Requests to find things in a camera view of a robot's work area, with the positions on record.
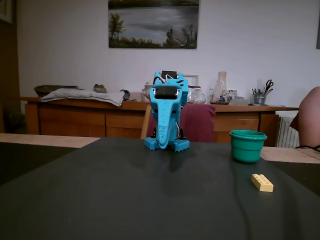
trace person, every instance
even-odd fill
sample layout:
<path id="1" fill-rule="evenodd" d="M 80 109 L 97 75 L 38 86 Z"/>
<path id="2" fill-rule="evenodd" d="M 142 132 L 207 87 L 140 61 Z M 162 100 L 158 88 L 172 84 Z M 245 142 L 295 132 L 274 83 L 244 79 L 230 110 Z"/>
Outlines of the person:
<path id="1" fill-rule="evenodd" d="M 300 146 L 315 148 L 320 145 L 320 86 L 302 100 L 290 126 L 299 132 Z"/>

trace blue robot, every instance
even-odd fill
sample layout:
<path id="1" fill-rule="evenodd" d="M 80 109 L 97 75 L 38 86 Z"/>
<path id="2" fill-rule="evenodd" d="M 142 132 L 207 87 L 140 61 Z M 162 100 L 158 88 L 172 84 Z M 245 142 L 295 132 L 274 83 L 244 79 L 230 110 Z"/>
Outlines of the blue robot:
<path id="1" fill-rule="evenodd" d="M 144 139 L 150 150 L 168 145 L 180 152 L 189 148 L 189 141 L 180 128 L 181 109 L 188 100 L 188 80 L 179 72 L 157 71 L 150 89 L 152 116 L 157 121 L 153 136 Z"/>

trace metal cup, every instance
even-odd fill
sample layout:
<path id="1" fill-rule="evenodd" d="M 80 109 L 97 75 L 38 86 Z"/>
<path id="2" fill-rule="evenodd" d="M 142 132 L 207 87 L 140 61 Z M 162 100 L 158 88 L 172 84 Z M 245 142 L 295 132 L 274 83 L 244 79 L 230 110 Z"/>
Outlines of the metal cup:
<path id="1" fill-rule="evenodd" d="M 266 94 L 254 94 L 253 103 L 259 105 L 265 105 L 267 95 Z"/>

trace scissors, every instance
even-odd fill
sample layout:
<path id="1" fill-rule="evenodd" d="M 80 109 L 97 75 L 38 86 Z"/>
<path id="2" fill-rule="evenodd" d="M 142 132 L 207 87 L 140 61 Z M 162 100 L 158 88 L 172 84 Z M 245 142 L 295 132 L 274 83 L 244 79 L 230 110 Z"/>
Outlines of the scissors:
<path id="1" fill-rule="evenodd" d="M 265 91 L 264 94 L 265 94 L 265 95 L 268 95 L 268 94 L 271 93 L 273 90 L 274 90 L 274 89 L 271 88 L 271 89 L 269 89 L 268 91 Z"/>
<path id="2" fill-rule="evenodd" d="M 265 90 L 264 90 L 264 93 L 268 92 L 269 88 L 271 88 L 272 86 L 274 85 L 274 82 L 270 79 L 266 82 L 265 86 Z"/>

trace green bowl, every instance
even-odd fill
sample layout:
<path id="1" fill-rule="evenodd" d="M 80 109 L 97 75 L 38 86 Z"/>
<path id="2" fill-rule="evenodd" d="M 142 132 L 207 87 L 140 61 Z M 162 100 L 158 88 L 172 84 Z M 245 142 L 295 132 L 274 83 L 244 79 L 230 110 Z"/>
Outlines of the green bowl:
<path id="1" fill-rule="evenodd" d="M 260 159 L 261 150 L 267 136 L 263 132 L 251 130 L 232 130 L 231 154 L 242 163 L 255 163 Z"/>

